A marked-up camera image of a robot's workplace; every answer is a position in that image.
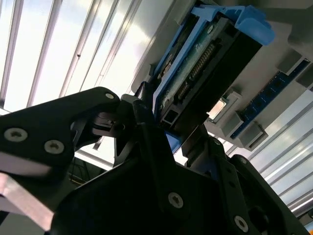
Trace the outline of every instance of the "ceiling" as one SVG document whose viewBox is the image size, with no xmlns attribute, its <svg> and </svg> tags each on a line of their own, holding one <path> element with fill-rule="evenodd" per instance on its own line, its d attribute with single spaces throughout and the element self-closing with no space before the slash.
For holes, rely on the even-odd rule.
<svg viewBox="0 0 313 235">
<path fill-rule="evenodd" d="M 132 81 L 173 2 L 0 1 L 0 115 L 95 86 L 119 97 L 133 94 Z M 260 2 L 255 4 L 283 7 L 278 1 Z M 309 6 L 301 2 L 298 8 Z M 220 139 L 230 156 L 246 156 L 295 213 L 313 201 L 312 108 L 313 93 L 305 91 L 266 128 L 268 138 L 252 152 Z M 109 170 L 113 139 L 105 137 L 75 156 Z M 175 158 L 186 161 L 181 152 Z"/>
</svg>

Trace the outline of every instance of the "screw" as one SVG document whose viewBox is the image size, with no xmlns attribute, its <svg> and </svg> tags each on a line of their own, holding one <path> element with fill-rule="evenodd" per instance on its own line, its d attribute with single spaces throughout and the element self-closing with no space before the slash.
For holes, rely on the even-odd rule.
<svg viewBox="0 0 313 235">
<path fill-rule="evenodd" d="M 4 132 L 4 137 L 11 142 L 22 142 L 28 137 L 28 133 L 21 128 L 10 128 Z"/>
<path fill-rule="evenodd" d="M 45 143 L 45 151 L 51 154 L 60 154 L 64 151 L 64 144 L 57 140 L 50 140 Z"/>
<path fill-rule="evenodd" d="M 243 164 L 246 164 L 246 159 L 240 158 L 239 160 L 240 160 Z"/>
<path fill-rule="evenodd" d="M 109 98 L 109 99 L 113 99 L 114 98 L 114 96 L 112 94 L 110 94 L 110 93 L 106 93 L 106 97 Z"/>
<path fill-rule="evenodd" d="M 221 145 L 221 143 L 217 139 L 213 139 L 213 140 L 214 140 L 215 144 Z"/>
<path fill-rule="evenodd" d="M 181 196 L 175 192 L 171 192 L 168 194 L 168 201 L 173 207 L 177 209 L 182 208 L 182 206 L 184 205 L 184 201 L 182 200 Z"/>
<path fill-rule="evenodd" d="M 234 218 L 235 224 L 237 227 L 242 230 L 244 233 L 247 233 L 249 231 L 249 227 L 244 219 L 242 219 L 240 216 L 235 216 Z"/>
</svg>

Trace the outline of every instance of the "circuit board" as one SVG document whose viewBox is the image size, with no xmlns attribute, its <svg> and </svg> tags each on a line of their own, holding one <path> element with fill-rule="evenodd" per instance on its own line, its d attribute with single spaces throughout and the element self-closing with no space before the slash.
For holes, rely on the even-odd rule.
<svg viewBox="0 0 313 235">
<path fill-rule="evenodd" d="M 214 50 L 214 36 L 218 35 L 218 32 L 223 29 L 224 25 L 224 21 L 218 21 L 208 23 L 204 27 L 202 33 L 198 36 L 193 47 L 161 96 L 159 111 L 166 106 L 167 102 L 177 93 L 184 82 L 187 84 L 187 80 L 192 80 L 196 72 L 199 72 L 201 65 L 203 65 L 203 58 L 208 58 Z M 180 96 L 183 96 L 184 92 L 184 90 L 181 91 Z"/>
</svg>

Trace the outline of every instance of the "blue connector strip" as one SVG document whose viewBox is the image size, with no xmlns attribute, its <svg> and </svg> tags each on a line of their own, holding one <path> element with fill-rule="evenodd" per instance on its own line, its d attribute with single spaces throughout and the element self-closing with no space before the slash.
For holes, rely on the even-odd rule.
<svg viewBox="0 0 313 235">
<path fill-rule="evenodd" d="M 271 29 L 270 24 L 266 22 L 265 14 L 253 6 L 222 7 L 201 5 L 200 7 L 194 7 L 191 11 L 192 14 L 209 22 L 214 19 L 218 12 L 223 13 L 235 22 L 236 29 L 264 46 L 270 44 L 275 38 L 274 31 Z"/>
<path fill-rule="evenodd" d="M 309 63 L 308 60 L 303 60 L 289 76 L 281 71 L 278 72 L 240 113 L 244 122 L 230 137 L 232 139 L 236 138 Z"/>
</svg>

